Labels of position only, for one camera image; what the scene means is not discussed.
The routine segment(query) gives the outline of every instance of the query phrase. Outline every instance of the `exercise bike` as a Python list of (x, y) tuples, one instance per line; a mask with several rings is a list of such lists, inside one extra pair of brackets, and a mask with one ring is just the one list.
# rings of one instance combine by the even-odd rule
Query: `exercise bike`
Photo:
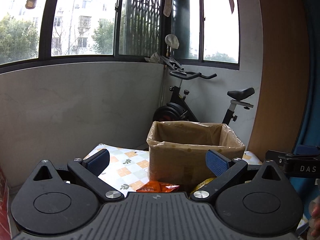
[[(180, 86), (171, 86), (172, 96), (170, 102), (165, 106), (160, 106), (153, 115), (153, 121), (190, 121), (199, 122), (196, 116), (193, 114), (187, 103), (185, 102), (186, 96), (190, 93), (188, 90), (184, 90), (184, 96), (180, 95), (181, 84), (183, 80), (191, 80), (195, 78), (212, 79), (217, 76), (213, 74), (210, 76), (204, 76), (200, 72), (184, 71), (181, 64), (174, 60), (172, 57), (163, 57), (161, 59), (170, 69), (169, 75), (181, 79)], [(253, 108), (253, 105), (243, 102), (242, 100), (252, 96), (255, 93), (254, 88), (247, 88), (243, 90), (228, 91), (227, 95), (232, 98), (230, 101), (230, 107), (228, 108), (222, 123), (229, 125), (230, 121), (237, 120), (237, 116), (233, 115), (237, 105), (243, 106), (244, 109)]]

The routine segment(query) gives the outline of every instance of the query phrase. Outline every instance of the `orange snack package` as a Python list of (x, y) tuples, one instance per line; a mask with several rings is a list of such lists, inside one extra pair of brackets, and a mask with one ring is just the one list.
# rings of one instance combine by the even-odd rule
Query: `orange snack package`
[(173, 185), (169, 183), (163, 183), (158, 181), (149, 181), (141, 188), (137, 189), (137, 192), (155, 192), (155, 193), (167, 193), (178, 190), (179, 185)]

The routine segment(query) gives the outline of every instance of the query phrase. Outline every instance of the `snack package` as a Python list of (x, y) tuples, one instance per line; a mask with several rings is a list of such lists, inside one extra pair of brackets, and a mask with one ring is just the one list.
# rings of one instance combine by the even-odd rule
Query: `snack package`
[(207, 185), (209, 182), (211, 182), (211, 181), (213, 181), (215, 178), (208, 178), (208, 179), (206, 179), (205, 181), (203, 181), (203, 182), (201, 182), (198, 186), (196, 186), (195, 188), (194, 188), (194, 190), (191, 192), (191, 194), (192, 193), (194, 193), (194, 192), (196, 192), (197, 190), (199, 190), (201, 187), (203, 187), (204, 185)]
[(137, 189), (137, 192), (155, 192), (155, 193), (167, 193), (177, 191), (179, 185), (173, 185), (169, 183), (163, 183), (158, 181), (149, 181), (141, 188)]

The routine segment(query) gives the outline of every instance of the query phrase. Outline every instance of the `blue gripper pad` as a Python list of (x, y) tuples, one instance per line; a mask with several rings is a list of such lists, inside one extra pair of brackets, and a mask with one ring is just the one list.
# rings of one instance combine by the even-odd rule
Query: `blue gripper pad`
[(110, 154), (107, 149), (102, 149), (88, 159), (85, 159), (82, 162), (82, 166), (94, 175), (99, 176), (108, 167), (109, 163)]
[(205, 155), (205, 164), (217, 177), (230, 168), (231, 161), (220, 153), (209, 150)]

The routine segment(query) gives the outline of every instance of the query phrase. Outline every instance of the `white marble wall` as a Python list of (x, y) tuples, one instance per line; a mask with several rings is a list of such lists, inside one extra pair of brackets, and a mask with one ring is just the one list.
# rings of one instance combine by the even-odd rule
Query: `white marble wall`
[[(230, 127), (235, 131), (245, 145), (248, 145), (253, 122), (258, 105), (262, 59), (263, 36), (259, 0), (238, 0), (240, 16), (240, 70), (213, 68), (205, 66), (188, 66), (185, 69), (201, 72), (204, 75), (217, 73), (217, 77), (211, 80), (197, 78), (183, 81), (181, 93), (187, 89), (190, 94), (186, 102), (200, 122), (222, 122), (230, 105), (231, 98), (227, 96), (229, 90), (254, 87), (255, 94), (244, 100), (254, 105), (254, 109), (245, 110), (241, 106), (236, 107), (236, 122), (231, 121)], [(177, 78), (167, 76), (166, 101), (170, 100), (169, 87), (178, 85)]]
[(9, 186), (42, 159), (66, 163), (99, 143), (145, 143), (162, 73), (160, 64), (95, 62), (1, 74), (0, 166)]

